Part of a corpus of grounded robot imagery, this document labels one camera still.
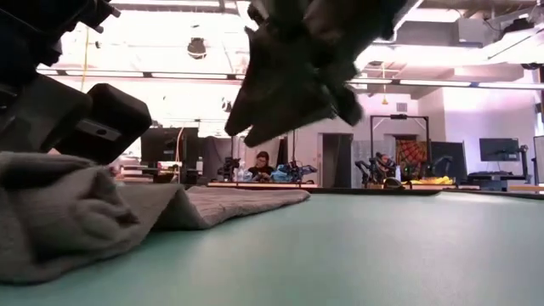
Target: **gray towel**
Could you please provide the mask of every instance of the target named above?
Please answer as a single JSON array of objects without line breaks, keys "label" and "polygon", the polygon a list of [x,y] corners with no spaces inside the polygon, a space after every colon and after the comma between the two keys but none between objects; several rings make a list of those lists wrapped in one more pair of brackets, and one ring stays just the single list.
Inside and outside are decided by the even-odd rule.
[{"label": "gray towel", "polygon": [[0,197],[0,283],[32,284],[123,254],[151,230],[209,229],[309,193],[116,186],[82,158],[3,152]]}]

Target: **woman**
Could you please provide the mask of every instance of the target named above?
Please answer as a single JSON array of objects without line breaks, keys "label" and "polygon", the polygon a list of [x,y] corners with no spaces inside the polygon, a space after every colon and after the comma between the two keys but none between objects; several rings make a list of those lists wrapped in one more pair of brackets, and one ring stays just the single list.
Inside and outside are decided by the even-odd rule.
[{"label": "woman", "polygon": [[270,181],[270,175],[274,169],[269,166],[270,156],[268,152],[261,151],[257,154],[257,160],[255,161],[255,167],[247,169],[252,174],[253,181],[267,182]]}]

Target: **computer monitor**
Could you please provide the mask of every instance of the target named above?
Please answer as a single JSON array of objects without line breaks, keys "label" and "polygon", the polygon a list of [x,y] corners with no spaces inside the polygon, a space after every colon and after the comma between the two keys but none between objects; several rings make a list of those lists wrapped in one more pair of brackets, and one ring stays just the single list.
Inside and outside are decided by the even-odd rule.
[{"label": "computer monitor", "polygon": [[480,139],[479,157],[482,162],[519,162],[518,139]]},{"label": "computer monitor", "polygon": [[[181,128],[179,127],[152,127],[140,138],[142,162],[175,162],[176,144]],[[182,139],[179,140],[179,154],[183,148]]]}]

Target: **ceiling beam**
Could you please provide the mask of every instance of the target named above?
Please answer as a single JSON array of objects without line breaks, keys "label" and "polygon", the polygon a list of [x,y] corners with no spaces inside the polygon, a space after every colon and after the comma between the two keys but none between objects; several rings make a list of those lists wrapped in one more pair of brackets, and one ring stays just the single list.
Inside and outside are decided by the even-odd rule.
[{"label": "ceiling beam", "polygon": [[497,14],[512,12],[518,9],[527,9],[535,6],[534,0],[518,1],[475,1],[475,0],[427,0],[420,6],[421,9],[479,9],[484,11],[495,10]]},{"label": "ceiling beam", "polygon": [[183,13],[209,13],[209,14],[238,14],[236,8],[226,8],[225,2],[220,1],[219,5],[155,5],[135,3],[113,3],[111,6],[118,10],[134,10],[145,12],[183,12]]}]

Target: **desk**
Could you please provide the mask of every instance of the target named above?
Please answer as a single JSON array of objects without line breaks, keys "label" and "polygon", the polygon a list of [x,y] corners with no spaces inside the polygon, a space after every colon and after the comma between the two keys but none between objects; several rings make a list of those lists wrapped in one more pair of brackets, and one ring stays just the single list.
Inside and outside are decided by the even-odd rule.
[{"label": "desk", "polygon": [[[479,186],[472,185],[459,185],[455,186],[452,184],[404,184],[403,185],[408,190],[479,190]],[[382,184],[371,184],[369,189],[380,190],[383,189]]]},{"label": "desk", "polygon": [[533,186],[529,184],[508,186],[508,191],[531,191],[531,192],[544,192],[544,186]]},{"label": "desk", "polygon": [[286,188],[302,188],[302,189],[315,189],[319,188],[317,184],[284,184],[284,183],[227,183],[227,182],[217,182],[217,183],[208,183],[208,187],[230,187],[230,188],[265,188],[265,189],[286,189]]},{"label": "desk", "polygon": [[409,192],[154,234],[58,281],[0,286],[0,305],[542,305],[544,202]]}]

